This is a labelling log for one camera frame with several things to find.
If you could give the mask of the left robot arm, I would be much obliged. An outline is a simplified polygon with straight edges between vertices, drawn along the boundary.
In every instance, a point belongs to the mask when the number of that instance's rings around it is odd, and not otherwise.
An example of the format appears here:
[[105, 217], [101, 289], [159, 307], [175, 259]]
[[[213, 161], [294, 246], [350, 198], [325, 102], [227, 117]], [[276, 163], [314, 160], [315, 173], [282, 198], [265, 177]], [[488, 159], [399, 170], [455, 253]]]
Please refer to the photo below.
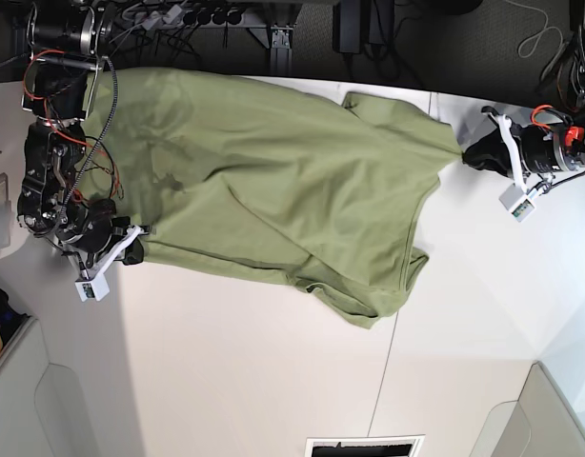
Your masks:
[[585, 176], [585, 1], [570, 3], [572, 36], [563, 40], [540, 76], [538, 88], [555, 83], [561, 108], [543, 104], [530, 114], [529, 124], [512, 122], [509, 149], [499, 126], [462, 155], [473, 169], [496, 172], [524, 185], [539, 177], [534, 190], [547, 193]]

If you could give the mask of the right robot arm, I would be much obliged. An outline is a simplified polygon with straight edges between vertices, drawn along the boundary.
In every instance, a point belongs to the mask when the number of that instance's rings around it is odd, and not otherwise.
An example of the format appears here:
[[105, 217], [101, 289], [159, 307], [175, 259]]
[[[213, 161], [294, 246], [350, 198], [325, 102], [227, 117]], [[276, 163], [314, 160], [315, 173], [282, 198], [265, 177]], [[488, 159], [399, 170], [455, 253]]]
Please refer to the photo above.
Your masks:
[[107, 153], [105, 133], [89, 137], [82, 124], [91, 114], [98, 79], [111, 64], [108, 43], [115, 15], [109, 1], [36, 1], [27, 24], [30, 61], [22, 79], [22, 107], [35, 120], [24, 144], [25, 174], [17, 219], [30, 234], [76, 260], [83, 278], [109, 253], [126, 266], [143, 262], [144, 249], [128, 217], [116, 214], [118, 170], [110, 154], [103, 170], [105, 197], [88, 199], [79, 186]]

